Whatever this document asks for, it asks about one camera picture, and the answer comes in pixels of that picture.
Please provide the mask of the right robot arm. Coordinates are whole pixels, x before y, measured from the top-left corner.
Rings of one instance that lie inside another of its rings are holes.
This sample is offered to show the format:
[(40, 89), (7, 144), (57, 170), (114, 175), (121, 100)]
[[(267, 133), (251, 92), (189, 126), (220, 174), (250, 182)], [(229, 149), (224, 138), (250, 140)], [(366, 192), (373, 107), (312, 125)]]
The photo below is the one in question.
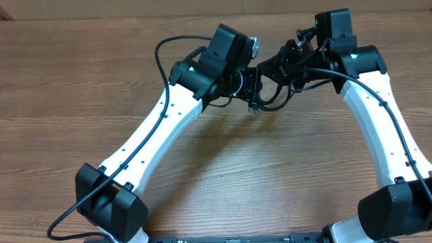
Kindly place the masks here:
[(317, 14), (258, 69), (292, 95), (332, 83), (370, 150), (377, 191), (354, 217), (325, 226), (318, 242), (393, 242), (431, 229), (431, 164), (398, 109), (379, 50), (358, 45), (349, 9)]

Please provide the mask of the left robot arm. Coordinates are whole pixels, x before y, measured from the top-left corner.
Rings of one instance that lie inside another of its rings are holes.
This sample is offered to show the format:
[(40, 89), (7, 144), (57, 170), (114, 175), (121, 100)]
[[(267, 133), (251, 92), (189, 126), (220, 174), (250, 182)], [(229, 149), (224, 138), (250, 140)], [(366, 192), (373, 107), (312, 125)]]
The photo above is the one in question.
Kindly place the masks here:
[(176, 138), (219, 97), (244, 92), (259, 42), (220, 24), (201, 46), (163, 75), (164, 91), (126, 142), (98, 167), (85, 163), (75, 177), (77, 211), (98, 227), (102, 242), (148, 242), (148, 208), (140, 199)]

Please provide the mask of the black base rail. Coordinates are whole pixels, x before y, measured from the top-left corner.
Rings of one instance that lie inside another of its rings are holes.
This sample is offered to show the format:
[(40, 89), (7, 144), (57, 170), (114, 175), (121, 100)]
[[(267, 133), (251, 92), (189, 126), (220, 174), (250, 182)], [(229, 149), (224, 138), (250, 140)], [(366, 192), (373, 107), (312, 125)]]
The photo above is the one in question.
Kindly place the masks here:
[(232, 236), (177, 238), (175, 236), (152, 237), (149, 243), (329, 243), (322, 233), (291, 233), (287, 236)]

